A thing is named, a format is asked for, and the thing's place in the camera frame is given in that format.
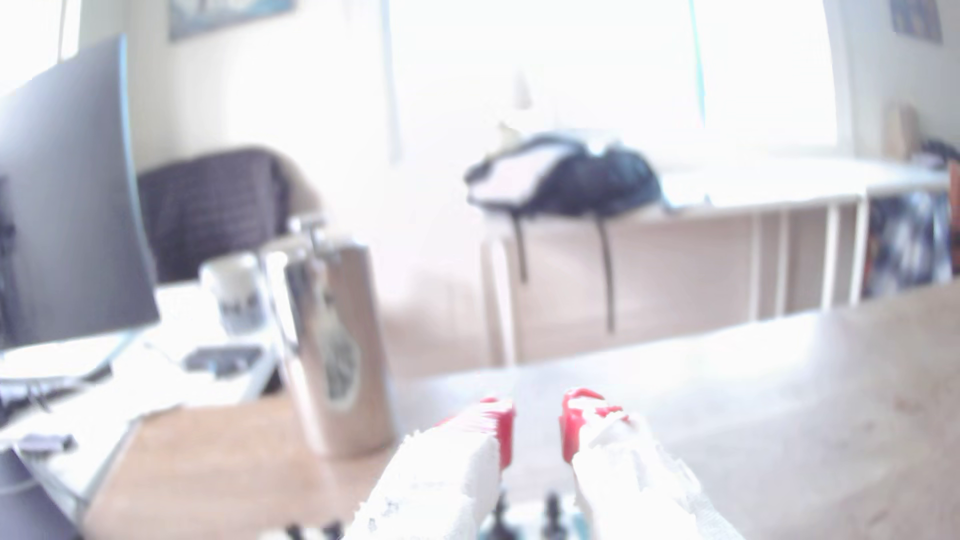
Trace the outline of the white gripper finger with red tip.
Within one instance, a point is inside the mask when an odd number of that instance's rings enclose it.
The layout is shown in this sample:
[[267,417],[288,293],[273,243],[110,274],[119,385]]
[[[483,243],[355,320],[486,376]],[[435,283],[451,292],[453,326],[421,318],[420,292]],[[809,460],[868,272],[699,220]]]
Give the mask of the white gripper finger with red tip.
[[348,527],[349,539],[476,539],[513,460],[511,399],[485,398],[406,436]]
[[558,424],[590,539],[743,538],[642,414],[575,387],[562,397]]

